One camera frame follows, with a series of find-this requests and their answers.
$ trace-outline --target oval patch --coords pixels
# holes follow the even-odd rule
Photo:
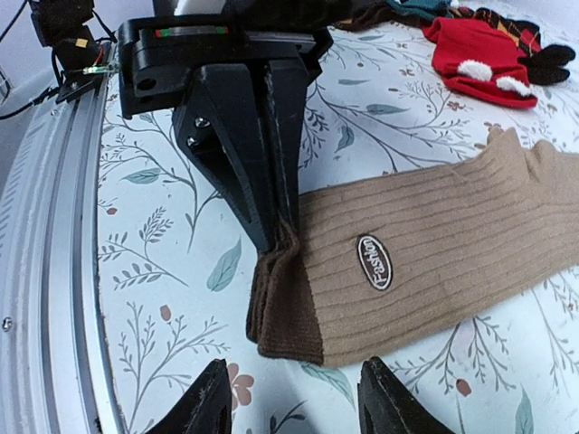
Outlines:
[[[372,235],[358,239],[358,259],[370,285],[386,291],[392,284],[392,261],[382,243]]]

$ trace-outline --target red christmas stocking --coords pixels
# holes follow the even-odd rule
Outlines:
[[[531,109],[527,68],[504,33],[477,20],[437,18],[424,36],[436,43],[432,66],[453,90],[514,109]]]

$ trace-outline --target cable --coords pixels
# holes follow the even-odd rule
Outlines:
[[[96,42],[96,43],[101,43],[101,42],[104,42],[104,41],[113,42],[113,40],[110,39],[108,36],[105,36],[105,37],[103,37],[103,38],[99,38],[99,39],[95,39],[95,40],[94,40],[94,42]]]
[[[100,50],[99,50],[99,57],[97,57],[97,60],[94,61],[94,63],[92,64],[92,66],[97,66],[99,64],[100,61],[102,61],[102,57],[105,53],[105,47],[103,47],[102,45],[100,46]]]
[[[52,98],[54,95],[58,93],[59,88],[46,88],[46,90],[41,93],[38,97],[33,99],[32,101],[28,102],[27,104],[20,107],[18,110],[13,111],[12,113],[8,113],[7,115],[0,115],[0,120],[7,120],[9,118],[13,118],[16,115],[19,115],[26,109],[29,109],[32,106],[37,106],[44,102],[47,98]]]
[[[2,32],[2,34],[0,34],[0,42],[2,42],[2,40],[5,38],[5,36],[8,34],[8,32],[10,32],[10,29],[12,29],[12,26],[14,25],[14,23],[16,23],[16,20],[18,19],[18,17],[20,16],[20,14],[22,13],[22,11],[24,10],[24,8],[26,7],[26,5],[28,5],[28,1],[29,0],[24,0],[20,6],[20,9],[18,9],[18,11],[16,12],[16,15],[14,16],[14,18],[10,21],[10,23],[8,23],[8,26],[5,28],[5,30]]]
[[[94,9],[92,10],[92,13],[94,14],[95,18],[99,21],[102,30],[104,30],[105,33],[109,36],[110,40],[113,41],[114,43],[117,43],[117,38],[115,37],[115,34],[107,27],[107,25],[103,23],[103,21],[100,19],[99,14],[97,14],[97,12]]]
[[[61,72],[58,70],[58,65],[56,64],[56,51],[54,50],[55,47],[52,48],[51,53],[51,63],[52,63],[52,70],[54,71],[54,76],[56,77],[56,82],[58,83],[59,87],[62,86],[62,75]]]

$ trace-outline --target floral tablecloth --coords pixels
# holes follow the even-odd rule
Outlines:
[[[499,10],[525,18],[507,6]],[[579,35],[542,24],[547,42]],[[476,155],[489,127],[579,152],[579,68],[515,111],[449,92],[434,46],[400,24],[333,32],[309,90],[302,192]],[[256,252],[231,210],[176,148],[169,111],[120,116],[109,81],[99,186],[100,299],[127,432],[159,421],[225,358],[236,434],[357,433],[360,366],[268,360],[245,337]],[[457,433],[579,431],[579,269],[394,354],[378,354]]]

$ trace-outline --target curved metal track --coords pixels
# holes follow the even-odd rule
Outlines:
[[[97,283],[105,99],[37,108],[0,199],[0,432],[122,432]]]

